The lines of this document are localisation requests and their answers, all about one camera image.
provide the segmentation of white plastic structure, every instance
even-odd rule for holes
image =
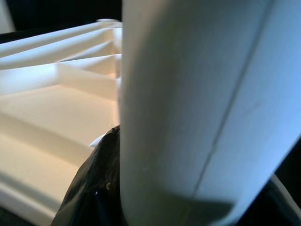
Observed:
[[[301,134],[301,1],[127,0],[120,190],[130,226],[227,226]]]
[[[0,206],[48,226],[90,143],[119,124],[121,23],[0,45]]]
[[[0,0],[0,34],[13,32],[14,24],[5,0]]]

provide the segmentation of white plastic pipe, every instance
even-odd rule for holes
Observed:
[[[130,226],[236,222],[301,132],[301,2],[124,2]]]

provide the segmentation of black plastic bag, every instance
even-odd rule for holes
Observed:
[[[120,126],[111,129],[73,179],[51,226],[120,226]]]

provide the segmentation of plastic compartment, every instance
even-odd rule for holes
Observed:
[[[0,205],[46,226],[89,144],[119,124],[120,22],[0,49]]]

